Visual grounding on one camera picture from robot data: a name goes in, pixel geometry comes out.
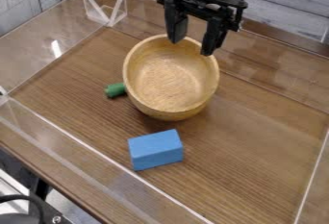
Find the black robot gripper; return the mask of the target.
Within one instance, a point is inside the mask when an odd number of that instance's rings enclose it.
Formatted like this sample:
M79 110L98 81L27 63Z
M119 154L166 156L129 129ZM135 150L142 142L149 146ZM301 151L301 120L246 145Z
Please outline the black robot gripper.
M186 36L188 16L208 22L201 54L210 56L225 41L228 29L238 31L248 8L245 0L158 0L165 8L167 37L178 43Z

